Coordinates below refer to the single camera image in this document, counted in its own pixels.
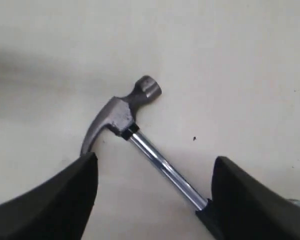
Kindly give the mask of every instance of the hammer handle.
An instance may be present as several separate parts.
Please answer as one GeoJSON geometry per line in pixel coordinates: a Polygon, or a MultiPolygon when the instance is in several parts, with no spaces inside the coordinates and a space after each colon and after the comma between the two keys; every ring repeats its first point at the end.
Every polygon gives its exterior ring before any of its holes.
{"type": "Polygon", "coordinates": [[[197,211],[203,210],[208,199],[200,194],[185,180],[185,178],[165,159],[156,147],[139,130],[132,134],[129,141],[140,149],[155,166],[155,168],[170,180],[172,185],[195,207],[197,211]]]}

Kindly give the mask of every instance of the white table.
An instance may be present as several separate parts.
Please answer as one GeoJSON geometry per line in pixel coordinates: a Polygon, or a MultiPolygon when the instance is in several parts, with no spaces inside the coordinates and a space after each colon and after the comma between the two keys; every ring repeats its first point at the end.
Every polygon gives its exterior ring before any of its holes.
{"type": "MultiPolygon", "coordinates": [[[[163,95],[138,124],[201,194],[225,155],[300,199],[300,1],[0,0],[0,203],[74,161],[144,74],[163,95]]],[[[212,239],[133,146],[104,132],[95,151],[84,240],[212,239]]]]}

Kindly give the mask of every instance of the white surface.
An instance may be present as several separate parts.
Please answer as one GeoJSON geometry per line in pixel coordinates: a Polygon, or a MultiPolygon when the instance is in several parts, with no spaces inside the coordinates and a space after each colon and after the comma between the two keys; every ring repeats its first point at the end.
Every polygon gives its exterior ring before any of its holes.
{"type": "MultiPolygon", "coordinates": [[[[74,161],[143,74],[163,95],[138,123],[201,194],[226,155],[300,199],[300,1],[0,0],[0,203],[74,161]]],[[[95,150],[84,240],[212,239],[132,146],[105,132],[95,150]]]]}

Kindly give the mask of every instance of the hammer head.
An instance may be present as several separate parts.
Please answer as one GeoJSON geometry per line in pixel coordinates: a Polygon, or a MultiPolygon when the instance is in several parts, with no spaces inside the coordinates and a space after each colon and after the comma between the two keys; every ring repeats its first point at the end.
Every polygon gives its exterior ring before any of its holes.
{"type": "Polygon", "coordinates": [[[136,122],[137,111],[161,95],[158,83],[150,76],[143,76],[132,92],[124,97],[112,97],[90,125],[81,147],[80,155],[90,152],[98,135],[108,128],[117,136],[136,122]]]}

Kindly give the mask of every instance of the metal handle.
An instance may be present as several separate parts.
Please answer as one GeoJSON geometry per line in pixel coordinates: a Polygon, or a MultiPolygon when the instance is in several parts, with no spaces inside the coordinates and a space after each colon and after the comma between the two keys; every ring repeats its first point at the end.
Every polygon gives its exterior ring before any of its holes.
{"type": "Polygon", "coordinates": [[[140,149],[150,160],[150,162],[167,177],[170,182],[182,193],[182,195],[194,205],[196,210],[203,210],[208,199],[200,194],[185,180],[185,178],[165,159],[156,147],[139,130],[134,133],[129,141],[140,149]]]}

